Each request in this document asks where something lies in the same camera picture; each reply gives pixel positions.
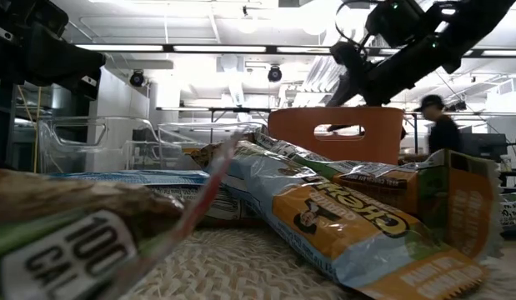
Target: security camera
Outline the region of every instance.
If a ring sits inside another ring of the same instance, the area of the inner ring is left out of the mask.
[[[130,84],[136,88],[142,88],[147,84],[147,79],[144,77],[143,70],[134,70],[130,77]]]
[[[280,71],[280,67],[272,66],[271,69],[268,71],[267,78],[271,83],[277,83],[280,80],[282,80],[282,71]]]

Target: computer monitor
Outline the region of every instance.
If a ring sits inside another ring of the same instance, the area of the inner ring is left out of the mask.
[[[506,135],[502,133],[462,133],[463,153],[500,163],[500,156],[508,154]]]

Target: black robotic arm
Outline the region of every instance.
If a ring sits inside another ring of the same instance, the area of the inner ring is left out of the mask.
[[[365,2],[343,0],[344,4]],[[345,104],[355,95],[366,104],[379,107],[406,88],[443,67],[453,73],[461,57],[487,36],[503,19],[515,0],[462,0],[435,2],[428,11],[414,0],[385,0],[369,14],[365,27],[370,35],[381,35],[390,47],[400,51],[382,62],[370,62],[362,55],[363,45],[338,42],[330,51],[347,68],[327,107]],[[448,25],[435,32],[442,23]]]

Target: cable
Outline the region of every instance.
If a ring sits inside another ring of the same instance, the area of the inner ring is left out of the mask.
[[[28,118],[30,119],[30,122],[32,123],[33,126],[36,126],[34,125],[34,122],[33,122],[33,119],[32,119],[32,114],[30,113],[30,111],[28,110],[28,104],[26,102],[26,98],[24,97],[24,93],[23,93],[23,90],[21,89],[21,86],[17,86],[18,88],[18,92],[20,93],[21,95],[21,99],[23,100],[23,103],[24,103],[24,109],[26,109],[26,113],[28,114]]]
[[[26,98],[24,97],[24,92],[21,86],[17,86],[18,91],[21,95],[21,99],[23,100],[24,109],[26,109],[26,113],[28,114],[28,118],[30,119],[30,122],[32,123],[33,129],[35,130],[35,148],[33,149],[33,172],[37,173],[38,171],[38,142],[39,142],[39,135],[38,135],[38,124],[37,120],[39,119],[39,110],[41,108],[41,91],[42,88],[39,87],[38,90],[38,105],[37,105],[37,116],[36,116],[36,122],[33,121],[32,114],[28,110],[28,103],[26,101]]]
[[[454,96],[456,96],[458,99],[461,100],[461,97],[450,87],[450,85],[448,85],[448,83],[444,80],[444,78],[439,74],[439,72],[437,71],[434,71],[434,73],[441,79],[441,81],[443,81],[444,85],[447,86],[447,88],[450,90],[450,92],[452,92],[454,94]],[[475,112],[465,101],[463,101],[465,103],[465,106],[467,107],[468,110],[470,110],[471,112],[473,112],[480,120],[482,120],[487,126],[489,126],[491,129],[493,129],[493,131],[495,131],[496,133],[498,134],[502,134],[500,133],[497,128],[493,127],[491,124],[489,124],[487,122],[487,120],[485,120],[483,117],[480,116],[480,114],[478,112]],[[508,142],[509,144],[511,144],[511,141],[508,139],[508,137],[506,137],[506,142]],[[515,154],[515,160],[516,160],[516,146],[515,145],[512,145],[511,148],[513,149],[513,154]]]
[[[338,15],[339,13],[343,10],[343,8],[345,8],[347,5],[351,4],[351,3],[372,3],[372,4],[379,4],[381,3],[382,1],[377,1],[377,0],[343,0],[343,2],[341,3],[341,5],[339,5],[338,7],[338,10],[335,12],[335,21],[334,21],[334,24],[335,24],[335,30],[338,31],[339,35],[346,39],[347,41],[349,41],[350,43],[353,43],[354,45],[356,45],[358,47],[358,52],[361,53],[363,52],[363,55],[364,55],[364,58],[367,59],[368,57],[368,53],[367,53],[367,49],[365,48],[365,43],[367,43],[368,39],[370,38],[370,35],[367,34],[365,35],[365,37],[363,38],[363,41],[362,42],[356,42],[354,41],[352,38],[350,37],[347,37],[343,30],[339,28],[339,25],[338,25]]]
[[[35,117],[36,121],[39,120],[39,109],[41,107],[41,91],[42,91],[42,88],[39,87],[39,91],[38,91],[38,111],[37,111],[37,116]],[[36,126],[35,126],[35,148],[33,149],[33,172],[34,173],[38,172],[38,142],[39,142],[39,130],[38,130],[38,128],[39,128],[39,126],[36,123]]]

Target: baseball cap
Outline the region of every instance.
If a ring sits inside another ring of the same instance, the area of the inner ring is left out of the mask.
[[[421,107],[414,110],[414,112],[422,112],[425,108],[437,105],[438,108],[443,109],[443,99],[438,95],[428,95],[421,101]]]

